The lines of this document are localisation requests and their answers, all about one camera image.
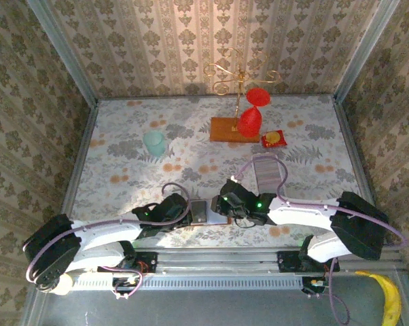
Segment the grey metal shelf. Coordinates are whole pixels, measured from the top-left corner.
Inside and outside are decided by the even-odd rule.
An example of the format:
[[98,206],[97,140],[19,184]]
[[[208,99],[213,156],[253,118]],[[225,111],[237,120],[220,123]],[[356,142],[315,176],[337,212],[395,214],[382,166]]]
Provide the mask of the grey metal shelf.
[[[409,326],[409,284],[397,326]],[[350,326],[381,326],[383,292],[372,278],[336,277],[333,293],[350,312]],[[36,293],[26,299],[18,326],[338,326],[329,298],[300,290],[140,289],[129,300],[110,291],[77,291],[66,296]]]

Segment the dark credit card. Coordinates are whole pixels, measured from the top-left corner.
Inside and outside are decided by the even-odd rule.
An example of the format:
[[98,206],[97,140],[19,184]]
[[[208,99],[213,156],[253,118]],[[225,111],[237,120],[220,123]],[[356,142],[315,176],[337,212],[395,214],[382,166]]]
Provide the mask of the dark credit card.
[[192,201],[191,225],[204,225],[207,222],[207,202],[205,200]]

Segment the brown leather card holder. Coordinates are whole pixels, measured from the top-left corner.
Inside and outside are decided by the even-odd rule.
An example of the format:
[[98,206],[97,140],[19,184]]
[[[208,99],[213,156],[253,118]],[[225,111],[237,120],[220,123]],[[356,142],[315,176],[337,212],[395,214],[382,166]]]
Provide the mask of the brown leather card holder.
[[219,213],[214,212],[211,209],[211,203],[207,202],[207,210],[206,210],[206,225],[228,225],[230,224],[230,220]]

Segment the teal translucent cup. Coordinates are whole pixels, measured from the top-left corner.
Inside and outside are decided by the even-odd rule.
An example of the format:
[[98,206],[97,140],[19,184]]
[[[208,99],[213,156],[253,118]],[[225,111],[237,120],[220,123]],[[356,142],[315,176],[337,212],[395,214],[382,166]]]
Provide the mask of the teal translucent cup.
[[148,152],[154,157],[160,157],[166,149],[164,135],[159,131],[149,131],[143,136],[143,142]]

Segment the gold jewelry stand wooden base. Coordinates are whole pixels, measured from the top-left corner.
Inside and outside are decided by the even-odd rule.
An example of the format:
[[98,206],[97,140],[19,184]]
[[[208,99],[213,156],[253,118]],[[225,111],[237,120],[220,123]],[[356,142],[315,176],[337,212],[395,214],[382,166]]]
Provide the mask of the gold jewelry stand wooden base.
[[236,65],[233,71],[223,67],[221,64],[212,62],[204,67],[203,71],[207,77],[213,77],[218,71],[224,73],[224,80],[216,81],[212,85],[212,91],[218,96],[225,96],[229,93],[230,82],[237,85],[236,105],[233,117],[212,117],[210,122],[210,141],[228,142],[228,143],[258,143],[260,142],[260,133],[253,138],[243,137],[238,131],[237,125],[239,118],[245,110],[251,107],[247,102],[245,89],[247,82],[255,84],[277,84],[281,81],[281,74],[275,70],[268,70],[265,79],[254,79],[252,73],[259,70],[268,57],[260,60],[259,65],[247,71],[243,66],[243,55],[235,48],[224,48],[222,51],[224,58],[235,57]]

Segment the grey metal frame post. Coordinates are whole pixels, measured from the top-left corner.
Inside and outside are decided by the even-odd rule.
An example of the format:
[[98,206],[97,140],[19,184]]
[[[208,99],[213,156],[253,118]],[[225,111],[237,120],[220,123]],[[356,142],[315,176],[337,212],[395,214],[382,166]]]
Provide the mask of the grey metal frame post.
[[71,42],[67,40],[65,32],[60,27],[59,20],[50,9],[48,0],[27,0],[41,27],[45,31],[60,59],[65,64],[70,76],[73,78],[81,95],[86,100],[89,108],[97,106],[97,96],[94,93],[84,69],[81,67],[77,56],[72,50]]
[[399,3],[400,0],[379,1],[378,8],[369,20],[366,31],[336,88],[334,99],[337,103],[341,103],[349,93]]

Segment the red packet with gold coin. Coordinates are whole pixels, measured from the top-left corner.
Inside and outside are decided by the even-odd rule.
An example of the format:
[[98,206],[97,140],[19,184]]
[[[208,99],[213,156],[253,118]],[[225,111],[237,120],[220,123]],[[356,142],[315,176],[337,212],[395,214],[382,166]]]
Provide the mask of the red packet with gold coin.
[[282,130],[265,132],[261,137],[261,142],[262,146],[265,148],[282,147],[287,145]]

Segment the aluminium mounting rail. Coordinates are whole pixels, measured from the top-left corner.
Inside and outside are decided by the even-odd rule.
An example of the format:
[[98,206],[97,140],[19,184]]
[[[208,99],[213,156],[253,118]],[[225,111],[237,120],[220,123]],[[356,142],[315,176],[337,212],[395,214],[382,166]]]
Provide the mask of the aluminium mounting rail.
[[279,271],[277,253],[199,249],[197,251],[150,251],[149,265],[156,274],[167,275],[267,275]]

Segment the white bottle with black cap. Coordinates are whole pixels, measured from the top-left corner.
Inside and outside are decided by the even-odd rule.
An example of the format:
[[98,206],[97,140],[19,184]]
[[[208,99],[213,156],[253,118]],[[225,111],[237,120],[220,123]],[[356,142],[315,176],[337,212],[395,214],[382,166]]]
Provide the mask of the white bottle with black cap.
[[52,293],[56,295],[66,295],[72,290],[72,288],[73,279],[67,273],[64,273],[60,276],[58,284],[52,290]]

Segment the yellow banana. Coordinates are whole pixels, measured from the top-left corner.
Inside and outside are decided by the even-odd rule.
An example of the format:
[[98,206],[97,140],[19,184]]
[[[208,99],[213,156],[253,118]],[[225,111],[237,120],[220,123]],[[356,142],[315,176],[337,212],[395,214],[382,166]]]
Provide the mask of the yellow banana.
[[373,278],[383,290],[385,302],[381,326],[397,326],[402,313],[402,298],[396,284],[385,275],[358,270],[356,275]]

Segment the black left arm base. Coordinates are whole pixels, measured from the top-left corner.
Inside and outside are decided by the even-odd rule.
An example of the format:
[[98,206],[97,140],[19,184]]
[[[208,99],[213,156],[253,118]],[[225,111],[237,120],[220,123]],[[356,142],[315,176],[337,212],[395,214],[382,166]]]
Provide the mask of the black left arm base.
[[137,252],[131,242],[119,241],[115,245],[120,245],[122,259],[114,266],[99,266],[98,272],[120,272],[121,270],[138,270],[143,274],[154,273],[158,263],[158,254],[153,251]]

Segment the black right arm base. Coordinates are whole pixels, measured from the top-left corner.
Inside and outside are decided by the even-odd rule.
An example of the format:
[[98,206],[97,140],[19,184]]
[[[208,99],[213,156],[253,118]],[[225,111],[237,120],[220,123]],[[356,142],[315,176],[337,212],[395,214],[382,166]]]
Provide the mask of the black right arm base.
[[313,235],[307,236],[299,251],[279,251],[277,252],[277,263],[279,272],[326,272],[332,264],[332,259],[321,263],[307,254],[308,245],[313,239]]

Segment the red plastic goblet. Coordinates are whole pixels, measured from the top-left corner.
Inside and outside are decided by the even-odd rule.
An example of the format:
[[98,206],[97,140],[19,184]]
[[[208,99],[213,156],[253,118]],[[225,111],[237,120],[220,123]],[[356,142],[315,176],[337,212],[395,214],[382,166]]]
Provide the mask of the red plastic goblet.
[[270,103],[270,94],[263,88],[252,88],[247,92],[246,99],[251,107],[243,112],[237,128],[243,137],[253,138],[260,133],[262,126],[262,114],[259,108]]

